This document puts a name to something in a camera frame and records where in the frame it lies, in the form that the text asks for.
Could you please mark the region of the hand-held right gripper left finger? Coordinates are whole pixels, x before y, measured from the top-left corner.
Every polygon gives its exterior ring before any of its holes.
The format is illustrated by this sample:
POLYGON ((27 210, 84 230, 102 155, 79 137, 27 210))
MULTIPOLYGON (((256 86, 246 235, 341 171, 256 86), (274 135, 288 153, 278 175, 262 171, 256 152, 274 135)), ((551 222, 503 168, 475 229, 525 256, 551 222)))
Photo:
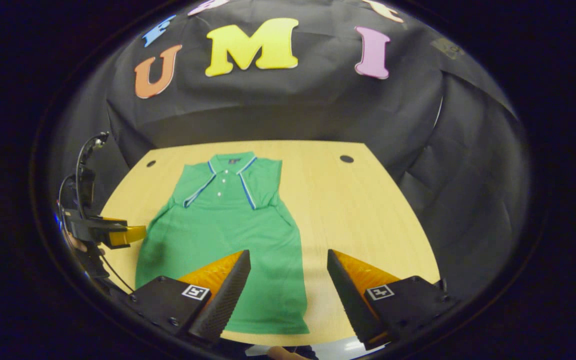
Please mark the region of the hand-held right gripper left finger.
POLYGON ((212 346, 236 308, 251 270, 237 251, 178 279, 157 276, 128 295, 128 309, 170 337, 212 346))

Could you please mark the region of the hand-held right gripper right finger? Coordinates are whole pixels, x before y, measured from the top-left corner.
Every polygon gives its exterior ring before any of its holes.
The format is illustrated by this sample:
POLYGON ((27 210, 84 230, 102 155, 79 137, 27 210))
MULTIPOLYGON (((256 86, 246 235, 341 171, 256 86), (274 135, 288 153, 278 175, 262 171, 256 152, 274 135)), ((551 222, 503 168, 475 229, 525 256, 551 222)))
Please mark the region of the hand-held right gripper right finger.
POLYGON ((366 350, 414 340, 457 305, 443 281, 398 278, 334 249, 327 251, 327 272, 366 350))

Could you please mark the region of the green T-shirt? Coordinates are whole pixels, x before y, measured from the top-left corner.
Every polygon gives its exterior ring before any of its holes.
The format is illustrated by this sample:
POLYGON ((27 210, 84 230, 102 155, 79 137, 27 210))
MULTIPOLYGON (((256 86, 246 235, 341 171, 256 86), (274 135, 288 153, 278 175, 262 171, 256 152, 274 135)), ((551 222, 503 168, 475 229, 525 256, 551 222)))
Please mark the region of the green T-shirt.
POLYGON ((217 153, 185 164, 147 226, 135 286, 158 276, 178 279, 248 250, 251 269, 226 330, 308 334, 301 234, 281 199, 282 165, 254 152, 217 153))

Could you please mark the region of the black backdrop cloth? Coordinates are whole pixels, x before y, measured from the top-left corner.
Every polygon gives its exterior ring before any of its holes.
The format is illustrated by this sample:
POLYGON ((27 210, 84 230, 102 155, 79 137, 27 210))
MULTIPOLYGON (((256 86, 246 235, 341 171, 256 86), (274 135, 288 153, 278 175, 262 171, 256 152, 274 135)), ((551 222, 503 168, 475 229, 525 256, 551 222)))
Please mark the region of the black backdrop cloth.
POLYGON ((362 0, 198 0, 122 36, 61 106, 45 189, 74 171, 87 139, 105 203, 150 150, 229 141, 343 141, 368 146, 420 221, 448 290, 477 296, 518 247, 530 204, 525 129, 496 78, 452 36, 407 11, 362 0), (252 36, 298 21, 295 68, 206 76, 210 31, 252 36), (446 38, 466 55, 431 46, 446 38))

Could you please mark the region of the grey tape patch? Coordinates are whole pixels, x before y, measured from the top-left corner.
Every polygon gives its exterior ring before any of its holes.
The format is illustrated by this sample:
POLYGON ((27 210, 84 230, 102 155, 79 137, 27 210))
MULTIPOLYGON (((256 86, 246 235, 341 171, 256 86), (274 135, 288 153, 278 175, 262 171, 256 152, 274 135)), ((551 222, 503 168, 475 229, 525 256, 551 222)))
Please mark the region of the grey tape patch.
POLYGON ((460 59, 466 55, 466 52, 459 45, 447 38, 434 39, 430 45, 452 60, 460 59))

